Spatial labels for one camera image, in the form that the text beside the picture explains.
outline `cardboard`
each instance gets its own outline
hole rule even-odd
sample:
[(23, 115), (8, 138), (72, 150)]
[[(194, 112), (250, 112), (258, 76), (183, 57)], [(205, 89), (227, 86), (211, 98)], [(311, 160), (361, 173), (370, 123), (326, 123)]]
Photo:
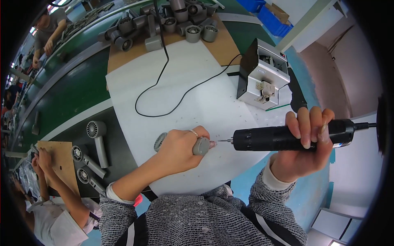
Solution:
[(276, 17), (278, 17), (279, 21), (282, 24), (290, 25), (290, 22), (288, 21), (289, 15), (283, 11), (283, 9), (279, 8), (276, 4), (269, 5), (266, 3), (264, 5), (269, 11), (271, 11)]
[[(240, 52), (235, 45), (230, 33), (226, 29), (223, 22), (219, 19), (219, 17), (214, 14), (212, 19), (217, 21), (217, 28), (219, 29), (219, 33), (216, 37), (215, 42), (209, 43), (205, 42), (202, 38), (201, 41), (205, 44), (211, 54), (215, 57), (217, 62), (221, 66), (227, 66), (230, 61), (238, 55)], [(114, 71), (115, 69), (123, 66), (129, 61), (144, 55), (147, 52), (145, 48), (145, 39), (148, 38), (148, 35), (141, 34), (138, 38), (133, 40), (133, 46), (128, 52), (123, 52), (118, 50), (114, 45), (111, 45), (110, 48), (110, 57), (108, 58), (108, 73)], [(179, 36), (178, 33), (164, 33), (164, 42), (166, 45), (185, 40), (185, 37)], [(239, 65), (241, 62), (241, 56), (237, 57), (231, 65)]]
[[(52, 167), (57, 176), (77, 195), (78, 184), (71, 156), (72, 142), (38, 141), (38, 148), (45, 148), (52, 157)], [(50, 180), (45, 177), (48, 186), (52, 187)]]

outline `blue floor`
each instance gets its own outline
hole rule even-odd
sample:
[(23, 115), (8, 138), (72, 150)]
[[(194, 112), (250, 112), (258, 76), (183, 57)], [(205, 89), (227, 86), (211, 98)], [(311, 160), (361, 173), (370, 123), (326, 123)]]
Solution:
[[(265, 26), (264, 30), (270, 35), (275, 44), (279, 43), (281, 38), (270, 34)], [(296, 50), (291, 46), (285, 54), (290, 65), (293, 68), (294, 74), (297, 77), (304, 98), (310, 109), (313, 106), (320, 106), (315, 93), (315, 86), (309, 71), (304, 61), (297, 55)], [(259, 163), (246, 170), (244, 173), (231, 181), (231, 188), (234, 191), (234, 196), (243, 200), (246, 204), (249, 203), (248, 197), (250, 188), (254, 183), (256, 176), (267, 164), (267, 160), (271, 154), (267, 155)], [(327, 166), (312, 175), (299, 178), (295, 189), (290, 195), (289, 201), (286, 205), (294, 212), (297, 223), (305, 230), (309, 231), (309, 226), (316, 214), (317, 209), (321, 206), (326, 197), (328, 183), (329, 183), (329, 164), (335, 162), (335, 150), (333, 150), (329, 163)], [(143, 196), (143, 201), (136, 207), (137, 214), (144, 213), (149, 207), (149, 200)], [(88, 234), (89, 239), (83, 242), (83, 246), (98, 245), (100, 242), (100, 232), (92, 231)]]

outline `gray knit sweater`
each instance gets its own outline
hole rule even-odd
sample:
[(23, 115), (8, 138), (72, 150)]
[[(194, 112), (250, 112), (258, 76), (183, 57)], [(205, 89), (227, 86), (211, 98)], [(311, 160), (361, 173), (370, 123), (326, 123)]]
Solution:
[[(284, 205), (296, 183), (282, 191), (274, 190), (263, 181), (266, 177), (263, 172), (264, 169), (251, 188), (248, 207), (283, 226), (306, 245), (307, 235), (296, 223), (292, 210)], [(161, 196), (146, 212), (148, 245), (273, 245), (240, 212), (245, 206), (240, 199), (229, 196), (225, 185), (201, 196)], [(100, 207), (103, 211), (99, 225), (101, 245), (112, 246), (137, 214), (133, 205), (108, 198), (106, 192), (100, 195)]]

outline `hand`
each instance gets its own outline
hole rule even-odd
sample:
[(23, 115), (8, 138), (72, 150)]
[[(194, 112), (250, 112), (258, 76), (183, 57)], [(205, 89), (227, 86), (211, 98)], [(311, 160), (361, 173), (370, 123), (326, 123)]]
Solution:
[(50, 154), (44, 148), (39, 149), (39, 155), (35, 155), (38, 161), (39, 167), (46, 173), (52, 170), (52, 158)]
[(23, 194), (25, 194), (25, 191), (24, 191), (23, 187), (20, 185), (19, 180), (17, 180), (14, 175), (12, 175), (12, 181), (14, 181), (14, 184), (15, 184), (15, 187), (17, 188), (17, 190), (19, 190)]
[(317, 142), (316, 152), (279, 151), (271, 165), (272, 174), (283, 182), (293, 182), (317, 172), (325, 167), (333, 149), (327, 124), (334, 119), (334, 112), (319, 107), (312, 107), (310, 112), (305, 107), (298, 110), (297, 118), (293, 112), (286, 114), (286, 125), (304, 148), (310, 148), (310, 142)]
[[(202, 126), (193, 129), (199, 137), (209, 137), (209, 133)], [(171, 130), (165, 137), (159, 152), (154, 155), (159, 165), (158, 170), (164, 172), (164, 176), (185, 172), (197, 167), (202, 155), (193, 155), (193, 146), (197, 136), (191, 131)]]
[(44, 176), (44, 171), (41, 169), (40, 165), (38, 164), (38, 155), (34, 154), (35, 157), (32, 159), (32, 167), (35, 171), (35, 173), (37, 173), (38, 178), (45, 178)]
[(38, 62), (39, 62), (39, 58), (37, 58), (36, 56), (33, 57), (33, 68), (38, 68)]
[(52, 54), (52, 47), (53, 47), (53, 41), (52, 41), (52, 39), (48, 39), (48, 41), (44, 47), (44, 51), (48, 57), (50, 54)]

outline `black screwdriver handle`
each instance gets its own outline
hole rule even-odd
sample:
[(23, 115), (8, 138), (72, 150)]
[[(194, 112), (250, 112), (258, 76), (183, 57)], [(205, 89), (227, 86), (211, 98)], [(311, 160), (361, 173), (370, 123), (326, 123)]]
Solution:
[[(328, 131), (334, 147), (349, 145), (353, 140), (354, 123), (349, 119), (332, 120)], [(236, 150), (276, 151), (305, 150), (316, 151), (316, 143), (311, 142), (305, 149), (301, 140), (293, 136), (287, 126), (242, 129), (234, 132), (233, 145)]]

